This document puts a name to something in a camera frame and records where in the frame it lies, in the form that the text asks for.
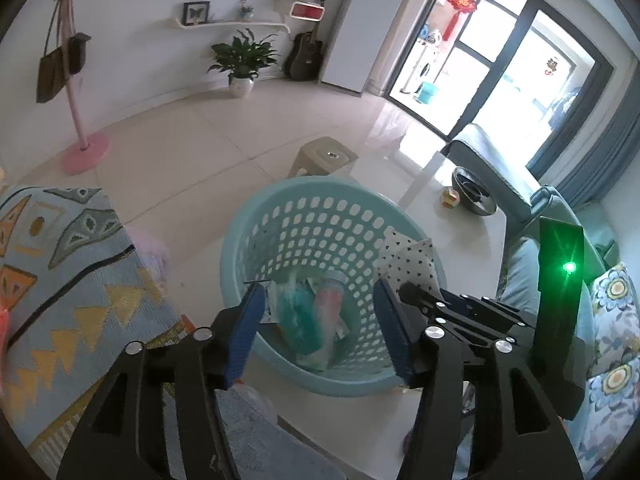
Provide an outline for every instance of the metal bowl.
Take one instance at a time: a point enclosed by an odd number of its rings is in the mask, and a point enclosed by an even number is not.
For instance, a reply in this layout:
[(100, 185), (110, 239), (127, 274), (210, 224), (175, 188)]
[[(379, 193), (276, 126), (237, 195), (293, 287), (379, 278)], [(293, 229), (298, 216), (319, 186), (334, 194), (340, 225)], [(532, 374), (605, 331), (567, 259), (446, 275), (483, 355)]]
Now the metal bowl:
[(478, 216), (491, 216), (498, 206), (478, 177), (465, 168), (453, 170), (452, 186), (460, 194), (460, 202)]

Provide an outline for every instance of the teal bucket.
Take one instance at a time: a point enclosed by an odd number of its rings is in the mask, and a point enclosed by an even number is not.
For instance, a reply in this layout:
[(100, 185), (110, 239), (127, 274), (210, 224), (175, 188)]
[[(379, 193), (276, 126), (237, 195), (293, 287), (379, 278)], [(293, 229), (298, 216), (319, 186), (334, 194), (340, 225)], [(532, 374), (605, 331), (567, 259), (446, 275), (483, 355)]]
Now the teal bucket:
[[(299, 367), (279, 330), (263, 326), (253, 350), (286, 378), (316, 394), (358, 397), (401, 384), (373, 308), (376, 259), (388, 230), (414, 240), (424, 232), (395, 204), (355, 182), (306, 176), (269, 186), (242, 208), (226, 234), (220, 282), (226, 307), (240, 304), (244, 282), (318, 276), (348, 277), (341, 316), (350, 334), (335, 345), (324, 372)], [(440, 272), (436, 261), (436, 271)]]
[(422, 83), (417, 100), (422, 104), (428, 105), (439, 91), (440, 89), (432, 83)]

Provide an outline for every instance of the pink coat rack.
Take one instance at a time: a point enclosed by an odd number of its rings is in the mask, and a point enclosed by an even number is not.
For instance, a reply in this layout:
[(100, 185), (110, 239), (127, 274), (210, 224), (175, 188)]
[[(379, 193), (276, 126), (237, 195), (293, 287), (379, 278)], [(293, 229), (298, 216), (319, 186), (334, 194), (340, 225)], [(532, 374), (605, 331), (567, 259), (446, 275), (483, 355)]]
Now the pink coat rack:
[(95, 168), (109, 153), (111, 141), (104, 133), (97, 132), (87, 136), (84, 132), (78, 111), (74, 80), (69, 70), (69, 38), (72, 34), (71, 0), (62, 0), (60, 13), (62, 15), (62, 59), (66, 76), (66, 97), (69, 100), (71, 117), (74, 120), (76, 134), (78, 134), (78, 142), (66, 150), (63, 155), (62, 170), (66, 174), (75, 175)]

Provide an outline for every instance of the picture frame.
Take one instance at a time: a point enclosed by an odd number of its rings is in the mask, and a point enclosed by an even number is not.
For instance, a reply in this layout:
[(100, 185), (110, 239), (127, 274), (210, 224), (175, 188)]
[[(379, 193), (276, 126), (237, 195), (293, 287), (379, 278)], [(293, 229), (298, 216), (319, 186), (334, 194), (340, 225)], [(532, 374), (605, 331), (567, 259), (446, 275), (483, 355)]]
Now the picture frame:
[(210, 2), (187, 2), (182, 6), (182, 24), (185, 27), (202, 25), (209, 21)]

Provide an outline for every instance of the white cloth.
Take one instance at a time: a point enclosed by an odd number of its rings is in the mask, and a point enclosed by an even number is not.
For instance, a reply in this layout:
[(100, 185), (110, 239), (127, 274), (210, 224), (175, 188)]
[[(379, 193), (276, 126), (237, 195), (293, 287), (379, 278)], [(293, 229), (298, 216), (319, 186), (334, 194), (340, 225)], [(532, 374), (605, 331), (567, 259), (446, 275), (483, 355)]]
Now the white cloth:
[(416, 242), (402, 233), (388, 232), (378, 254), (377, 267), (378, 277), (386, 278), (396, 296), (402, 284), (411, 282), (442, 299), (430, 238)]

